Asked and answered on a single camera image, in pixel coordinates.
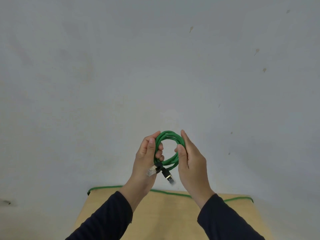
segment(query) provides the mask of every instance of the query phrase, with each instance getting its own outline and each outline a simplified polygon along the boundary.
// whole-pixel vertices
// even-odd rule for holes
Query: dark navy sleeve
[[[202,207],[198,223],[210,240],[264,240],[264,237],[217,194],[214,194]]]
[[[132,216],[130,204],[117,191],[66,240],[118,240],[125,233]]]

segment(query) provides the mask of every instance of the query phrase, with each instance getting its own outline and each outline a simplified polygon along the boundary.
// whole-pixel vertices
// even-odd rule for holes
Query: person
[[[153,166],[155,139],[160,131],[143,139],[136,153],[132,174],[128,182],[96,210],[66,240],[118,240],[131,223],[133,213],[151,190],[156,174],[147,176]],[[177,145],[180,180],[200,208],[198,223],[211,240],[264,239],[242,217],[231,209],[211,188],[207,176],[206,159],[190,141],[184,130],[181,136],[186,148]],[[163,161],[163,145],[155,155]]]

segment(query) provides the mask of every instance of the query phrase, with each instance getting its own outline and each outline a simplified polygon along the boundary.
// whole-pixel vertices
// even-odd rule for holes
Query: green cord on table
[[[181,144],[181,145],[183,145],[183,147],[186,147],[186,145],[184,143],[184,139],[181,136],[179,136],[177,133],[174,133],[173,131],[166,130],[166,131],[162,132],[160,135],[158,135],[158,137],[155,140],[155,148],[156,149],[155,149],[154,155],[156,155],[161,141],[166,140],[166,139],[173,140],[177,144]],[[158,158],[154,157],[154,164],[159,163],[159,162],[160,162],[160,160]],[[167,168],[168,171],[170,171],[171,169],[174,169],[176,166],[178,166],[178,164],[179,164],[178,153],[175,153],[173,157],[162,162],[162,165],[164,165],[164,166],[172,165],[171,167]]]
[[[91,188],[91,189],[88,191],[87,194],[89,195],[90,192],[91,192],[91,190],[110,189],[110,188],[121,188],[122,186],[123,186],[123,185],[93,187],[93,188]],[[172,193],[172,192],[166,192],[166,191],[157,190],[157,189],[151,189],[150,191],[152,191],[152,192],[157,192],[157,193],[162,193],[162,194],[166,194],[166,195],[184,196],[184,197],[192,198],[190,195],[184,194],[184,193]],[[249,196],[238,196],[238,197],[226,199],[226,200],[223,200],[223,201],[224,201],[224,202],[228,202],[228,201],[242,200],[242,199],[248,199],[248,200],[251,200],[252,203],[254,202],[254,200],[253,200],[251,197],[249,197]]]

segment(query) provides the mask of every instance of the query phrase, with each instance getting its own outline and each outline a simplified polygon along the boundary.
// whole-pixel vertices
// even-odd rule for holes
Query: white wall
[[[65,238],[89,188],[126,182],[144,136],[181,129],[215,191],[252,195],[276,239],[318,238],[319,8],[0,0],[0,198],[18,204],[0,208],[0,239]]]

